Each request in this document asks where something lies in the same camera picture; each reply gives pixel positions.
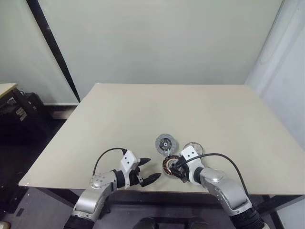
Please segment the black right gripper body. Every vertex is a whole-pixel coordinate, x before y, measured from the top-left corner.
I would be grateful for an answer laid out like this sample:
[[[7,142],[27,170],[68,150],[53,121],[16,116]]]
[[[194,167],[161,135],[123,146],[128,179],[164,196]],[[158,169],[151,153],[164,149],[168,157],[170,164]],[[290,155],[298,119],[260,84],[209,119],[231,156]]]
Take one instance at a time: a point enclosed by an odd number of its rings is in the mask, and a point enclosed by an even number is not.
[[[178,160],[178,171],[180,172],[180,180],[183,183],[189,182],[189,167],[186,163],[186,159],[183,156]]]

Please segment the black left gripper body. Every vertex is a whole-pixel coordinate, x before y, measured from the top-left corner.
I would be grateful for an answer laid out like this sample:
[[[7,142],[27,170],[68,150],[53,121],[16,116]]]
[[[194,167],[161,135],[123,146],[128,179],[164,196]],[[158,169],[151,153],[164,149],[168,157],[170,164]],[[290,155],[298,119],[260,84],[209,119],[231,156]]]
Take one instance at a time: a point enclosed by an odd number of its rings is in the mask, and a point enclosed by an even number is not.
[[[144,179],[140,175],[140,168],[138,166],[130,171],[130,186],[134,185],[140,185],[141,187],[144,187],[145,185]]]

